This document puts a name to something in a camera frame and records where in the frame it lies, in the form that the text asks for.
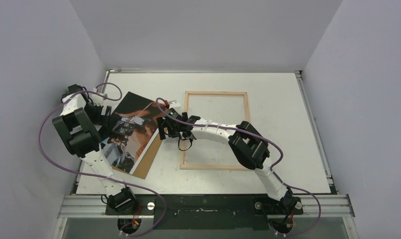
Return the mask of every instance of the black cable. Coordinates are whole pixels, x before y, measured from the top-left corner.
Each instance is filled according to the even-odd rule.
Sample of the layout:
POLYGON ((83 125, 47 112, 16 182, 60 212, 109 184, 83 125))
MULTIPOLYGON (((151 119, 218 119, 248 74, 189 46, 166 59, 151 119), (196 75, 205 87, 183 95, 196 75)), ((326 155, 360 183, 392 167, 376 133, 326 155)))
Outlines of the black cable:
MULTIPOLYGON (((87 91, 87 88, 85 86, 83 86, 82 89, 87 91)), ((94 104, 92 98, 90 98, 89 96, 89 92, 86 92, 86 97, 91 101, 92 104, 94 104)))
POLYGON ((106 197, 106 195, 101 195, 101 201, 102 201, 103 203, 105 203, 105 204, 108 204, 108 203, 106 203, 106 202, 104 201, 104 196, 106 197))
POLYGON ((193 145, 193 139, 191 139, 191 138, 179 138, 178 139, 178 149, 180 150, 180 151, 187 151, 187 150, 189 150, 190 148, 191 148, 191 146, 193 145), (187 149, 181 149, 180 148, 180 141, 186 141, 186 140, 189 140, 190 141, 190 146, 187 148, 187 149))

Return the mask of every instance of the red wire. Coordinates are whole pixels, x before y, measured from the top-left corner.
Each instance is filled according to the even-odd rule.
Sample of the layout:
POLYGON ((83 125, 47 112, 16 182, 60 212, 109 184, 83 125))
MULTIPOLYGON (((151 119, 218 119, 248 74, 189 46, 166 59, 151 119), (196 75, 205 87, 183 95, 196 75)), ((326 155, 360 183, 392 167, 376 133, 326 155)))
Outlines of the red wire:
POLYGON ((132 220, 132 226, 134 227, 134 223, 135 223, 135 216, 137 216, 139 213, 141 212, 141 205, 138 205, 138 209, 137 212, 135 214, 133 214, 133 220, 132 220))
POLYGON ((294 211, 291 211, 291 218, 290 221, 288 221, 288 223, 292 222, 292 219, 294 218, 294 211))

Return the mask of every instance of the wooden frame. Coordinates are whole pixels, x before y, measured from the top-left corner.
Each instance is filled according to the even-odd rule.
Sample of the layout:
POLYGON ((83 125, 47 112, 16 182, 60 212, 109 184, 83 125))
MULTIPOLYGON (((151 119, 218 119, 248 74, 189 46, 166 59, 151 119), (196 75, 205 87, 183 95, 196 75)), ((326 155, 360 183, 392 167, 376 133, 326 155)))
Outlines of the wooden frame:
MULTIPOLYGON (((247 92, 229 92, 229 91, 186 91, 184 99, 184 112, 188 111, 189 96, 242 96, 244 102, 245 120, 250 121, 249 99, 247 92)), ((184 163, 185 151, 180 155, 180 169, 213 169, 213 170, 247 170, 242 165, 210 165, 210 164, 186 164, 184 163)))

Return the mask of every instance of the cable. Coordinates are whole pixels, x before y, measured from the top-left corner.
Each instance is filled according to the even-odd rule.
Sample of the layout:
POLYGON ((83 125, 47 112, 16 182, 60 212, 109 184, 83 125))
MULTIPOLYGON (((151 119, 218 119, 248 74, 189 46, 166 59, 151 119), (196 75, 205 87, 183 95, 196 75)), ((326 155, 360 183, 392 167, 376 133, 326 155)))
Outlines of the cable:
MULTIPOLYGON (((158 109, 159 109, 162 113, 164 113, 165 116, 167 116, 168 118, 170 118, 170 119, 172 119, 172 120, 174 120, 174 121, 176 121, 176 122, 178 122, 178 123, 182 123, 182 124, 185 124, 185 125, 188 125, 188 126, 194 126, 194 127, 205 127, 205 126, 206 126, 205 124, 187 123, 187 122, 181 121, 181 120, 179 120, 179 119, 176 119, 176 118, 170 116, 165 110, 163 110, 161 107, 159 107, 159 101, 165 102, 165 100, 164 100, 163 98, 159 98, 159 97, 158 97, 158 98, 156 98, 156 104, 158 105, 158 109)), ((248 132, 248 131, 243 130, 243 129, 240 129, 240 128, 225 127, 225 126, 222 126, 222 125, 218 126, 218 125, 214 125, 214 124, 209 124, 208 127, 215 127, 215 128, 219 127, 219 128, 228 129, 228 130, 235 130, 235 131, 238 131, 238 132, 245 133, 245 134, 248 134, 248 135, 250 135, 250 136, 256 137, 256 138, 258 138, 258 139, 260 139, 260 140, 263 140, 263 141, 265 141, 265 142, 271 144, 272 146, 274 146, 274 147, 279 151, 280 157, 279 157, 279 159, 278 159, 275 163, 273 163, 273 164, 269 167, 270 171, 273 172, 273 174, 275 175, 275 177, 276 177, 284 186, 289 187, 289 188, 292 188, 292 189, 295 189, 295 190, 299 190, 299 191, 305 192, 305 193, 309 194, 310 196, 312 196, 312 197, 316 200, 316 202, 317 202, 317 204, 318 204, 318 208, 319 208, 319 213, 318 213, 318 217, 316 218, 315 222, 314 222, 310 227, 308 227, 308 228, 306 228, 306 229, 304 229, 304 230, 302 230, 302 231, 299 231, 299 232, 296 232, 296 233, 292 233, 292 234, 289 234, 289 235, 286 235, 286 236, 295 236, 295 235, 298 235, 298 234, 305 233, 305 232, 309 231, 310 229, 312 229, 312 228, 319 222, 320 217, 321 217, 321 213, 322 213, 322 208, 321 208, 321 206, 320 206, 320 203, 319 203, 318 198, 317 198, 313 193, 311 193, 311 192, 309 192, 309 191, 307 191, 307 190, 305 190, 305 189, 293 187, 293 186, 290 186, 290 185, 284 183, 283 180, 278 176, 278 174, 277 174, 275 171, 273 171, 273 168, 274 168, 277 164, 279 164, 279 163, 281 162, 281 160, 282 160, 282 158, 283 158, 283 156, 284 156, 284 153, 282 152, 282 149, 281 149, 278 145, 276 145, 274 142, 270 141, 270 140, 267 139, 267 138, 264 138, 264 137, 262 137, 262 136, 260 136, 260 135, 254 134, 254 133, 252 133, 252 132, 248 132)))
POLYGON ((102 201, 103 203, 105 203, 105 204, 108 204, 108 203, 106 203, 106 202, 104 201, 104 195, 101 195, 101 201, 102 201))
POLYGON ((136 188, 141 188, 141 189, 147 190, 147 191, 149 191, 149 192, 152 192, 152 193, 155 194, 156 196, 158 196, 158 197, 163 201, 163 204, 164 204, 164 211, 163 211, 162 215, 159 217, 158 221, 156 221, 156 223, 154 223, 154 224, 152 225, 152 227, 149 228, 148 230, 146 230, 146 231, 144 231, 144 232, 142 232, 142 233, 139 233, 139 234, 135 234, 135 235, 132 234, 132 235, 129 235, 130 237, 137 237, 137 236, 144 235, 144 234, 150 232, 151 230, 153 230, 153 228, 154 228, 156 225, 158 225, 158 223, 159 223, 159 222, 163 219, 163 217, 165 216, 165 213, 166 213, 166 201, 165 201, 165 199, 164 199, 159 193, 157 193, 156 191, 154 191, 154 190, 152 190, 152 189, 150 189, 150 188, 146 188, 146 187, 143 187, 143 186, 140 186, 140 185, 136 185, 136 184, 132 184, 132 183, 127 183, 127 182, 124 182, 124 181, 116 180, 116 179, 109 178, 109 177, 104 176, 104 175, 93 174, 93 173, 83 173, 83 172, 79 172, 79 171, 76 171, 76 170, 72 170, 72 169, 66 168, 66 167, 64 167, 64 166, 62 166, 62 165, 56 163, 55 161, 53 161, 53 160, 46 154, 46 152, 45 152, 45 151, 43 150, 43 148, 42 148, 42 140, 41 140, 42 130, 43 130, 43 127, 45 126, 46 122, 48 121, 49 117, 51 117, 51 115, 53 115, 57 110, 61 109, 65 104, 67 104, 68 102, 70 102, 70 100, 71 100, 73 97, 75 97, 76 95, 81 94, 81 93, 91 93, 91 94, 95 94, 95 95, 97 95, 97 96, 100 96, 100 97, 102 97, 102 98, 104 98, 104 99, 111 100, 111 101, 119 101, 119 100, 123 97, 123 93, 122 93, 121 89, 120 89, 116 84, 106 82, 106 83, 102 83, 102 84, 96 86, 96 88, 98 88, 99 86, 103 86, 103 85, 113 85, 113 86, 115 86, 115 87, 119 90, 119 92, 120 92, 120 97, 119 97, 118 99, 111 99, 111 98, 105 97, 105 96, 103 96, 103 95, 101 95, 101 94, 99 94, 99 93, 97 93, 97 92, 93 92, 93 91, 79 91, 79 92, 74 93, 68 100, 66 100, 64 103, 58 105, 57 107, 55 107, 53 111, 51 111, 47 116, 45 116, 45 118, 43 119, 42 124, 40 125, 40 128, 39 128, 37 146, 38 146, 39 151, 40 151, 40 153, 42 154, 42 156, 43 156, 48 162, 50 162, 50 163, 51 163, 52 165, 54 165, 55 167, 58 167, 58 168, 60 168, 60 169, 62 169, 62 170, 64 170, 64 171, 67 171, 67 172, 69 172, 69 173, 79 174, 79 175, 85 175, 85 176, 91 176, 91 177, 98 177, 98 178, 105 178, 105 179, 108 179, 108 180, 113 181, 113 182, 116 182, 116 183, 122 183, 122 184, 127 185, 127 186, 132 186, 132 187, 136 187, 136 188))

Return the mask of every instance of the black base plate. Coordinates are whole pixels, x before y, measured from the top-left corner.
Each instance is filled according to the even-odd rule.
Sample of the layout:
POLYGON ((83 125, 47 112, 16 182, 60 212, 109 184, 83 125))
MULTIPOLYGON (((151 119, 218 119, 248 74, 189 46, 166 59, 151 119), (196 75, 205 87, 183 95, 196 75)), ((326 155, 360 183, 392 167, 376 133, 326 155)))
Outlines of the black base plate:
MULTIPOLYGON (((253 206, 255 205, 256 202, 262 203, 263 209, 256 209, 255 208, 255 214, 256 215, 263 215, 264 211, 267 215, 287 215, 290 214, 291 212, 284 212, 281 210, 281 207, 279 206, 279 202, 269 198, 269 197, 253 197, 253 206)), ((301 215, 303 214, 303 208, 301 209, 293 209, 293 213, 295 215, 301 215)))
MULTIPOLYGON (((161 223, 155 227, 158 230, 224 230, 235 228, 269 230, 268 221, 264 218, 263 212, 256 214, 254 202, 257 201, 272 205, 267 210, 268 214, 279 214, 272 211, 278 202, 270 199, 266 194, 166 195, 164 198, 167 203, 167 211, 161 223)), ((162 204, 160 201, 156 201, 155 222, 163 212, 163 206, 158 207, 159 203, 162 204)))
MULTIPOLYGON (((145 196, 145 197, 141 197, 141 196, 135 196, 135 198, 137 198, 137 202, 141 205, 141 211, 139 213, 139 215, 153 215, 154 210, 149 210, 147 209, 147 204, 150 202, 155 203, 156 201, 156 197, 155 196, 145 196)), ((114 209, 110 208, 108 205, 105 209, 105 215, 132 215, 133 211, 137 209, 129 209, 126 211, 122 211, 122 212, 116 212, 114 209)))

